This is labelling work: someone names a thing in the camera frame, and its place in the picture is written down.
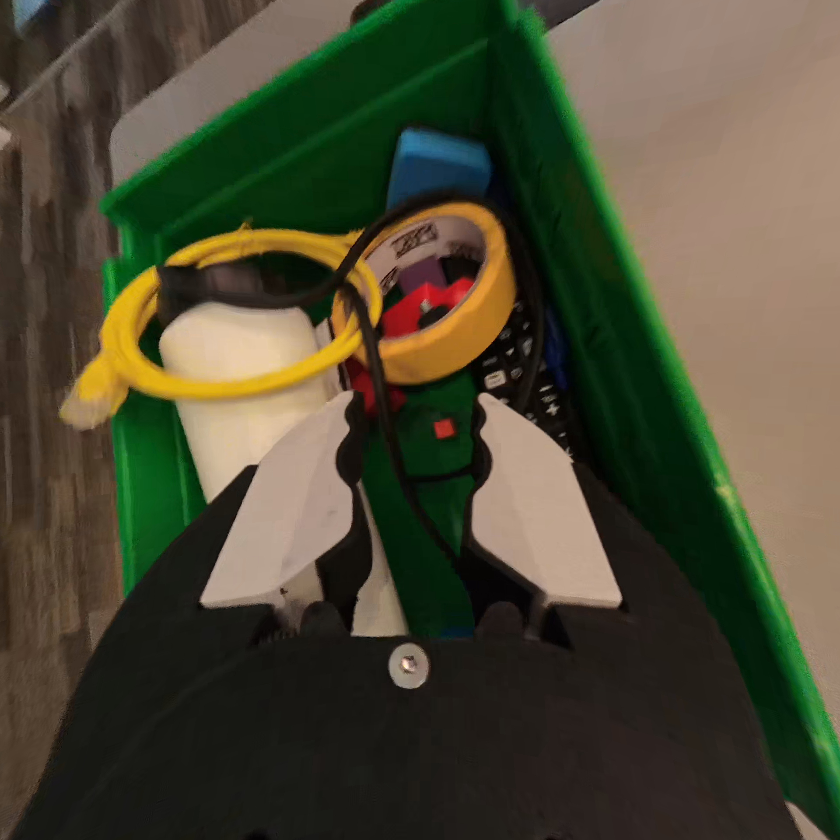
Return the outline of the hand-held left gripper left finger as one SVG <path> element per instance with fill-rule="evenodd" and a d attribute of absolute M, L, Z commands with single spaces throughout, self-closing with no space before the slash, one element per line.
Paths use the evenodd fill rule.
<path fill-rule="evenodd" d="M 206 609 L 263 605 L 292 624 L 314 602 L 353 629 L 373 566 L 360 483 L 367 417 L 342 392 L 290 429 L 257 465 L 200 598 Z"/>

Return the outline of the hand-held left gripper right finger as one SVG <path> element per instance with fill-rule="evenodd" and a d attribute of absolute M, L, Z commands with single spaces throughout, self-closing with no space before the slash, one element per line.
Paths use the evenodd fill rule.
<path fill-rule="evenodd" d="M 573 459 L 487 393 L 475 403 L 473 489 L 459 579 L 474 636 L 567 640 L 567 616 L 622 617 L 623 594 Z"/>

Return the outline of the white bottle with black cap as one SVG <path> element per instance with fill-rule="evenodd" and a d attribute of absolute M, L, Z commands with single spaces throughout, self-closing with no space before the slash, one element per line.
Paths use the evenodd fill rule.
<path fill-rule="evenodd" d="M 166 373 L 220 385 L 284 371 L 323 349 L 322 341 L 331 336 L 326 322 L 313 326 L 300 308 L 239 308 L 208 301 L 176 315 L 163 329 L 159 349 Z M 206 503 L 214 504 L 242 472 L 254 468 L 251 482 L 259 462 L 290 429 L 342 392 L 351 391 L 336 363 L 266 395 L 176 397 Z M 362 637 L 405 635 L 406 619 L 361 480 L 360 493 L 371 528 L 373 566 L 350 631 Z"/>

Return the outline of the yellow tape roll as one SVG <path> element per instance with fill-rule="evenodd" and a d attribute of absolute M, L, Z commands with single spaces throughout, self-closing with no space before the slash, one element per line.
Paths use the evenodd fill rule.
<path fill-rule="evenodd" d="M 360 253 L 383 294 L 401 270 L 432 257 L 479 261 L 473 286 L 432 326 L 384 338 L 379 351 L 385 379 L 423 385 L 460 371 L 487 350 L 505 326 L 517 296 L 508 236 L 498 216 L 477 202 L 449 201 L 409 213 L 386 226 Z"/>

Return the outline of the green plastic bin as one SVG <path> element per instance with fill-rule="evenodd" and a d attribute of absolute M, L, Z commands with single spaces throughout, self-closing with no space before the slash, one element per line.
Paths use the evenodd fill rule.
<path fill-rule="evenodd" d="M 243 222 L 365 226 L 410 124 L 473 137 L 502 169 L 601 475 L 726 635 L 785 799 L 838 838 L 833 726 L 535 13 L 395 2 L 236 103 L 102 199 L 122 247 L 102 267 L 105 308 L 161 258 Z"/>

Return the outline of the grey desk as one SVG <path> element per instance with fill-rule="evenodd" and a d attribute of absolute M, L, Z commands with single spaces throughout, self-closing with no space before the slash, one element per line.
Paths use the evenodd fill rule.
<path fill-rule="evenodd" d="M 838 2 L 546 34 L 838 733 Z"/>

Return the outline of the black calculator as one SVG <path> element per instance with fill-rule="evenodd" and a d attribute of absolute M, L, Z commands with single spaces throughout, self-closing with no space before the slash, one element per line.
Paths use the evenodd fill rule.
<path fill-rule="evenodd" d="M 529 304 L 518 297 L 506 325 L 471 365 L 479 392 L 487 392 L 508 405 L 515 402 L 531 355 L 535 323 Z M 574 458 L 581 444 L 567 372 L 566 344 L 551 310 L 545 312 L 543 323 L 539 371 L 524 416 Z"/>

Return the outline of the dark green box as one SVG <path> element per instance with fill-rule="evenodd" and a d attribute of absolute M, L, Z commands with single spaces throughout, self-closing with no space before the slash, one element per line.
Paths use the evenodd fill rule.
<path fill-rule="evenodd" d="M 470 421 L 476 387 L 465 371 L 405 390 L 394 415 L 410 476 L 454 473 L 469 466 Z M 469 473 L 416 486 L 416 495 L 450 549 L 460 550 L 466 502 L 474 486 Z M 411 634 L 468 637 L 474 620 L 469 598 L 446 554 L 425 532 L 392 471 L 378 423 L 371 424 L 364 456 L 363 488 Z"/>

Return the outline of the red plastic part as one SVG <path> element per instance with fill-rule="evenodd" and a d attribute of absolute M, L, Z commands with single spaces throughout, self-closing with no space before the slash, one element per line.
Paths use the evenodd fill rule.
<path fill-rule="evenodd" d="M 384 339 L 397 339 L 432 326 L 458 306 L 473 285 L 474 281 L 467 276 L 446 287 L 423 283 L 383 312 L 377 325 L 378 334 Z M 377 408 L 371 374 L 353 356 L 343 366 L 350 387 L 363 396 L 367 417 L 375 418 Z"/>

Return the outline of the purple block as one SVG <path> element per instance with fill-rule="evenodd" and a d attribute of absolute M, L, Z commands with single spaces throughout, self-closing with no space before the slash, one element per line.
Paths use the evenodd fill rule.
<path fill-rule="evenodd" d="M 425 286 L 439 289 L 448 286 L 441 259 L 438 257 L 426 257 L 402 268 L 397 283 L 405 297 Z"/>

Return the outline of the blue sponge block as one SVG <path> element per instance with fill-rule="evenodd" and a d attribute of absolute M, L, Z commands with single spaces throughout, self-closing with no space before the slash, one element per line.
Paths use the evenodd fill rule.
<path fill-rule="evenodd" d="M 494 172 L 483 143 L 431 129 L 407 128 L 397 139 L 385 207 L 435 191 L 487 193 Z"/>

